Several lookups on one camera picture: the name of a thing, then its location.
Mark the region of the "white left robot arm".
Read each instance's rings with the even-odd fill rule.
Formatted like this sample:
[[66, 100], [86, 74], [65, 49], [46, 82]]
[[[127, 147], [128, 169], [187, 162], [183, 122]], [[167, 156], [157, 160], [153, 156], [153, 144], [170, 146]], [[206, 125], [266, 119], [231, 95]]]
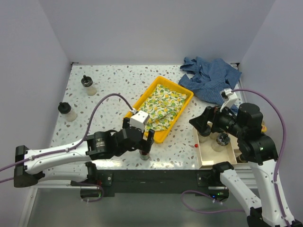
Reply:
[[29, 149], [24, 145], [16, 147], [13, 185], [25, 188], [46, 180], [55, 167], [73, 163], [120, 157], [127, 151], [140, 150], [149, 154], [154, 143], [154, 130], [144, 138], [144, 123], [135, 127], [132, 118], [124, 118], [120, 131], [97, 131], [81, 140], [54, 148]]

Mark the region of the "red chili sauce bottle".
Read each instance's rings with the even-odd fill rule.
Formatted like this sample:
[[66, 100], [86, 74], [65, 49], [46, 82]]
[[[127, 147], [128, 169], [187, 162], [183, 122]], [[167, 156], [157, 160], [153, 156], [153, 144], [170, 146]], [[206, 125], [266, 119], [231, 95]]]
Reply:
[[140, 150], [139, 153], [140, 153], [140, 158], [142, 160], [148, 160], [150, 158], [149, 152], [144, 152], [144, 151]]

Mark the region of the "black lid seasoning jar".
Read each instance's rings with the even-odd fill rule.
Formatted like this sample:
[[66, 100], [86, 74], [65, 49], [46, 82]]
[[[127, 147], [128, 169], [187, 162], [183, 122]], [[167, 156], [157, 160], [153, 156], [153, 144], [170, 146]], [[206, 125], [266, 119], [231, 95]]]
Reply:
[[230, 136], [227, 133], [222, 132], [216, 136], [211, 144], [211, 147], [215, 152], [221, 152], [226, 148], [227, 145], [229, 145], [230, 141]]

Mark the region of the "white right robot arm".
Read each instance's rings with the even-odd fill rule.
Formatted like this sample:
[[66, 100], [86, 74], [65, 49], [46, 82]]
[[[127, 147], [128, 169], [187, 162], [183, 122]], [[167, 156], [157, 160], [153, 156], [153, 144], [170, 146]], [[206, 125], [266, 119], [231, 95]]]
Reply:
[[228, 107], [220, 110], [208, 106], [189, 123], [201, 136], [226, 132], [237, 138], [239, 150], [248, 162], [257, 184], [259, 195], [238, 177], [227, 161], [213, 165], [211, 181], [225, 185], [236, 197], [247, 215], [250, 227], [301, 227], [286, 202], [279, 174], [275, 171], [278, 154], [274, 141], [261, 131], [263, 114], [255, 104], [243, 103], [238, 113]]

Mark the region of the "yellow label sauce bottle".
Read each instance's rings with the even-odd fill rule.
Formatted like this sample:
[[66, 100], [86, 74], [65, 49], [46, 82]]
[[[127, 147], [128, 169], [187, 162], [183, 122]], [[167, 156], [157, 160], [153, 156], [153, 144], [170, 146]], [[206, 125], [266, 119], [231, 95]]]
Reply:
[[265, 122], [264, 122], [264, 121], [261, 123], [261, 126], [262, 126], [261, 131], [262, 131], [262, 132], [266, 132], [266, 131], [267, 131], [267, 127], [266, 127], [266, 125], [265, 125]]

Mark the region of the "sesame seed shaker jar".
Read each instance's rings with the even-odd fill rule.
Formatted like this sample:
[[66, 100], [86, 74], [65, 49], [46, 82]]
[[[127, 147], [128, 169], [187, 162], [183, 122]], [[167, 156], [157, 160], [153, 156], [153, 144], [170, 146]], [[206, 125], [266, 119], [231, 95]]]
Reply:
[[211, 134], [211, 127], [207, 125], [206, 130], [203, 131], [202, 133], [199, 133], [198, 135], [199, 142], [200, 143], [206, 142], [210, 134]]

